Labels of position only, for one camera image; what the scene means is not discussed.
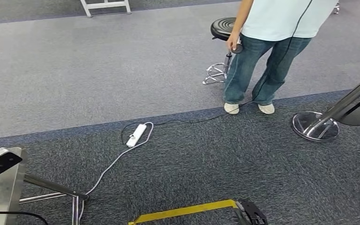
white object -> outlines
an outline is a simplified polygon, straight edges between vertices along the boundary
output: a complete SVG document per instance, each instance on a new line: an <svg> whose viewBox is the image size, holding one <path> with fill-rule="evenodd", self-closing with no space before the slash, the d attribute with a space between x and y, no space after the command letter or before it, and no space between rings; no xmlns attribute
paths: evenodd
<svg viewBox="0 0 360 225"><path fill-rule="evenodd" d="M146 139L144 142L142 142L142 143L140 143L140 144L138 144L138 145L136 145L136 146L134 146L134 147L132 147L132 148L124 151L123 153L121 153L121 154L111 163L111 165L110 165L109 167L107 167L107 168L101 173L101 175L100 175L100 177L98 178L96 184L92 187L92 189L91 189L90 191L88 191L88 192L86 193L87 195L90 194L91 192L93 192L93 191L97 188L97 186L100 184L101 179L104 177L104 174L111 169L111 167L119 160L119 158L121 158L125 153L129 152L130 150L133 150L133 149L135 149L135 148L137 148L137 147L139 147L139 146L142 146L143 144L145 144L145 143L148 142L148 140L150 139L152 130L154 129L154 124L151 123L151 122L146 122L146 123L144 123L143 125L145 125L145 126L147 127L147 124L150 124L150 125L151 125L151 130L150 130L150 132L148 133L147 139ZM82 209L81 209L81 213L79 214L79 224L81 224L81 219L82 219L82 214L83 214L84 208L85 208L85 201L82 201Z"/></svg>
<svg viewBox="0 0 360 225"><path fill-rule="evenodd" d="M121 7L125 6L127 14L131 14L132 11L130 11L130 5L128 0L123 1L114 1L114 2L108 2L108 0L104 0L104 3L95 3L95 4L87 4L86 0L81 0L82 6L85 9L86 15L88 18L91 18L92 15L90 14L89 9L94 8L110 8L110 7Z"/></svg>
<svg viewBox="0 0 360 225"><path fill-rule="evenodd" d="M290 38L310 0L255 0L241 33L249 38L280 41ZM312 0L294 34L315 37L338 0Z"/></svg>
<svg viewBox="0 0 360 225"><path fill-rule="evenodd" d="M265 114L273 114L275 112L275 108L273 104L259 105L259 109Z"/></svg>
<svg viewBox="0 0 360 225"><path fill-rule="evenodd" d="M224 103L224 110L229 114L238 114L240 112L240 105Z"/></svg>
<svg viewBox="0 0 360 225"><path fill-rule="evenodd" d="M136 143L139 141L140 137L143 135L144 130L147 128L145 124L139 124L139 126L136 128L135 132L130 135L129 140L126 142L126 145L129 148L132 148L136 145Z"/></svg>

light blue shirt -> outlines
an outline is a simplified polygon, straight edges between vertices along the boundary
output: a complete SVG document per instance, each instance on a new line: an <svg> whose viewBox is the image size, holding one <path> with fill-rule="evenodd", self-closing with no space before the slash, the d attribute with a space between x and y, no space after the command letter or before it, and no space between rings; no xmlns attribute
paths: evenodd
<svg viewBox="0 0 360 225"><path fill-rule="evenodd" d="M290 38L310 0L254 0L241 33L250 38L279 41ZM338 0L313 0L294 37L315 37Z"/></svg>

hand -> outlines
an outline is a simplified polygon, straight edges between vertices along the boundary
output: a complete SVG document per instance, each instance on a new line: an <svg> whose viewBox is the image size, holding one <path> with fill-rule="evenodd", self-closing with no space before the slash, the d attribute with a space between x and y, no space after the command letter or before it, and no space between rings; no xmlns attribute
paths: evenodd
<svg viewBox="0 0 360 225"><path fill-rule="evenodd" d="M237 42L240 37L239 33L231 33L230 37L228 38L226 45L228 50L235 50L237 49Z"/></svg>

round metal base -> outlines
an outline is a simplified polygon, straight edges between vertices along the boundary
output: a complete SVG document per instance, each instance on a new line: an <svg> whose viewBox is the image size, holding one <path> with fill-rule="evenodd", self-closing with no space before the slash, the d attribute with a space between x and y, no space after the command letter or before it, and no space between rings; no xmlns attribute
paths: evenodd
<svg viewBox="0 0 360 225"><path fill-rule="evenodd" d="M339 123L346 124L349 126L360 126L360 108L355 109L350 114L345 116L345 113L348 112L355 105L350 104L341 112L333 116L333 119Z"/></svg>
<svg viewBox="0 0 360 225"><path fill-rule="evenodd" d="M336 121L330 119L322 125L315 127L309 133L305 130L322 116L319 112L301 112L292 120L293 130L300 136L315 142L330 141L339 135L339 126Z"/></svg>
<svg viewBox="0 0 360 225"><path fill-rule="evenodd" d="M202 82L202 84L224 83L224 80L227 78L225 68L226 67L224 63L216 63L211 65L206 69L207 77Z"/></svg>

black stool seat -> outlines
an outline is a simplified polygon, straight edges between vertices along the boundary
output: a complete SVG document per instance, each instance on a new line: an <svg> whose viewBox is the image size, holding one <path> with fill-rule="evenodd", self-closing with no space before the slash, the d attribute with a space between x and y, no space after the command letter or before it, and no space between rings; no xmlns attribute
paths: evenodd
<svg viewBox="0 0 360 225"><path fill-rule="evenodd" d="M235 17L225 17L213 22L210 26L213 37L226 41L233 30L234 22Z"/></svg>

